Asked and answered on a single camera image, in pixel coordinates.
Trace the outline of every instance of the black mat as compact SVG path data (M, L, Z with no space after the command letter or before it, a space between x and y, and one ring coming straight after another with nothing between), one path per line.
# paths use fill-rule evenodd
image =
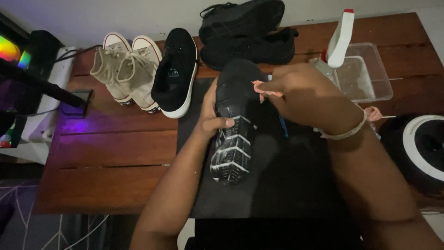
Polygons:
M177 151L199 118L212 78L197 79L190 109L179 119ZM285 138L277 110L265 101L257 124L252 170L237 185L213 180L207 154L191 218L340 218L348 212L334 183L327 142L313 129L285 121Z

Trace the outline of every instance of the shoe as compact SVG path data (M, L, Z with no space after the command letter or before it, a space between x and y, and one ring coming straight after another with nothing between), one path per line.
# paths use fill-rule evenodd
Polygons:
M136 104L150 114L160 111L159 105L151 97L154 76L162 58L156 43L146 36L134 39L131 52L120 64L117 81L130 93Z
M94 55L94 64L90 74L105 84L116 102L121 105L134 103L129 93L117 82L120 64L131 46L125 38L115 32L108 33Z
M253 0L237 5L215 4L200 12L203 18L199 37L203 44L224 37L263 36L276 29L284 15L281 0Z
M197 62L193 37L182 28L171 30L151 93L165 116L180 118L188 111Z
M234 126L220 129L211 158L211 175L223 184L237 184L250 172L257 117L260 115L259 94L252 81L267 81L267 76L251 61L235 59L219 75L215 111L218 117L234 119Z
M264 37L224 38L205 45L200 51L200 57L208 67L217 71L221 71L235 58L244 58L254 63L283 65L293 59L295 36L298 36L295 29L285 28Z

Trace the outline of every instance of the wooden table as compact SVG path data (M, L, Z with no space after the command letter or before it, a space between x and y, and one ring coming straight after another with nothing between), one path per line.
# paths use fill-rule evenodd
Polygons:
M336 26L296 26L291 64L319 56ZM444 113L444 68L415 13L355 20L351 43L364 42L378 47L394 92L391 100L371 105L384 115ZM157 43L163 49L163 41ZM177 120L120 106L89 75L93 58L89 52L75 60L68 90L93 89L94 95L85 119L59 116L35 213L138 213L175 156ZM260 67L271 72L275 66ZM198 68L197 77L217 75L206 65Z

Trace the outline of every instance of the black sneaker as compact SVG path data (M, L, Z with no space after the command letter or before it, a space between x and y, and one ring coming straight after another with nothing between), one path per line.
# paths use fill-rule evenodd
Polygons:
M252 62L236 59L219 75L215 111L218 117L231 117L234 126L220 129L215 153L211 158L211 175L223 184L236 184L248 176L257 117L260 114L259 94L252 81L267 81L265 74Z
M205 45L200 51L208 67L221 71L234 58L244 58L254 63L282 65L294 56L296 29L285 28L264 37L238 36L224 38Z
M253 0L241 5L215 4L200 12L203 44L236 35L263 36L276 29L284 15L281 0Z
M182 28L171 30L151 90L151 97L165 116L180 118L188 111L197 62L193 37Z

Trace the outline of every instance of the fingernail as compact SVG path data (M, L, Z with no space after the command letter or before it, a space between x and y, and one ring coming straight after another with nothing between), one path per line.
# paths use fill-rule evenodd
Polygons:
M234 120L233 119L229 119L225 121L225 125L228 127L231 127L234 125Z

